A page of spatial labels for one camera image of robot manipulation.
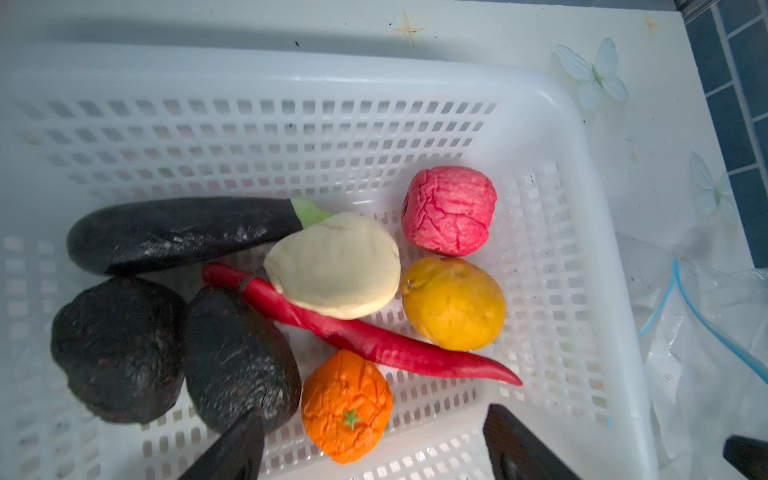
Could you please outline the clear zip top bag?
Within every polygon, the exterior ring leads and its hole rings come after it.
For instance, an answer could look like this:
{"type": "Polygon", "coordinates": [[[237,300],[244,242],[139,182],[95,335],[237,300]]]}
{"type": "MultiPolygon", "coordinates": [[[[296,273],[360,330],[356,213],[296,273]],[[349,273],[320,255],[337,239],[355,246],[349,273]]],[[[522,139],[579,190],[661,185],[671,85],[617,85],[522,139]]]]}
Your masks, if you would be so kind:
{"type": "Polygon", "coordinates": [[[767,441],[767,272],[726,274],[617,237],[662,479],[747,479],[732,435],[767,441]]]}

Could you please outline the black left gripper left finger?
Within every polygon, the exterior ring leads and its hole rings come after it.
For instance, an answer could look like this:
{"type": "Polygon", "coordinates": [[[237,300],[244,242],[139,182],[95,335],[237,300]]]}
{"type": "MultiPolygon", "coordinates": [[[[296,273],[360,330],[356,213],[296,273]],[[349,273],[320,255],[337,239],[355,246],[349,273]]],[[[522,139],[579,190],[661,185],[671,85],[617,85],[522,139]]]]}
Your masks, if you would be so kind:
{"type": "Polygon", "coordinates": [[[179,480],[256,480],[264,452],[263,420],[257,409],[240,416],[179,480]]]}

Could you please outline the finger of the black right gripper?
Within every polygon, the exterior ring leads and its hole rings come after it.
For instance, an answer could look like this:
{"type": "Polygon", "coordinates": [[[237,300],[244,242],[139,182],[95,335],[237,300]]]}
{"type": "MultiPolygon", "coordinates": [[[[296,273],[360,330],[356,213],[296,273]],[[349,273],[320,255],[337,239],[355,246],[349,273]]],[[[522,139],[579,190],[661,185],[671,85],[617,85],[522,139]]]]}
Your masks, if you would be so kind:
{"type": "Polygon", "coordinates": [[[732,435],[724,443],[723,458],[747,479],[768,479],[767,441],[732,435]]]}

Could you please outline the cream white bun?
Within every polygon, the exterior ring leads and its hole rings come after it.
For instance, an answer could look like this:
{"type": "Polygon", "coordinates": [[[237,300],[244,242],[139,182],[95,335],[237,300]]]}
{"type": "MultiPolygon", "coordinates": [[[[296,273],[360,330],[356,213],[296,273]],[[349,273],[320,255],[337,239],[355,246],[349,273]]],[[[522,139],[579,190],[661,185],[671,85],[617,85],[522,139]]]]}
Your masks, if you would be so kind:
{"type": "Polygon", "coordinates": [[[340,320],[385,307],[401,275],[399,248],[385,227],[348,212],[277,242],[264,269],[289,302],[340,320]]]}

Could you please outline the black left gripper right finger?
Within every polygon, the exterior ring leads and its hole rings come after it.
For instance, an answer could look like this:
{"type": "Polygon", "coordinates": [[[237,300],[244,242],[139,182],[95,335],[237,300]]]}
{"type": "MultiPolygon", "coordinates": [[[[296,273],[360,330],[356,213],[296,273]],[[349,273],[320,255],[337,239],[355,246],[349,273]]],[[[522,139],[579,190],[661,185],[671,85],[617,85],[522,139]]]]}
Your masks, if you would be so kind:
{"type": "Polygon", "coordinates": [[[483,424],[496,480],[578,480],[579,477],[501,404],[490,404],[483,424]]]}

